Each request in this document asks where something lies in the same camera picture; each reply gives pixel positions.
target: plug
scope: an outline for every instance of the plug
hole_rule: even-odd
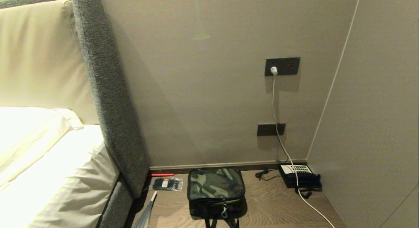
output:
[[[271,73],[274,76],[278,75],[278,69],[277,69],[277,67],[271,67]]]

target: bed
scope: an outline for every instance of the bed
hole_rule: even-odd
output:
[[[0,0],[0,106],[0,227],[123,227],[149,166],[100,0]]]

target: gray fabric headboard trim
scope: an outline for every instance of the gray fabric headboard trim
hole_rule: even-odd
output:
[[[133,197],[123,176],[119,176],[96,228],[124,227]]]
[[[53,0],[0,0],[0,9]],[[137,115],[101,0],[73,0],[82,56],[106,147],[134,198],[141,196],[149,165]]]

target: camouflage toiletry bag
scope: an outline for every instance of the camouflage toiletry bag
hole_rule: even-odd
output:
[[[215,227],[217,219],[226,220],[230,227],[239,227],[238,218],[246,212],[245,191],[238,169],[192,170],[188,176],[190,214],[205,219],[207,227]]]

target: red stick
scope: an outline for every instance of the red stick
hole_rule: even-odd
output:
[[[173,173],[151,173],[150,174],[151,177],[156,177],[156,176],[174,176]]]

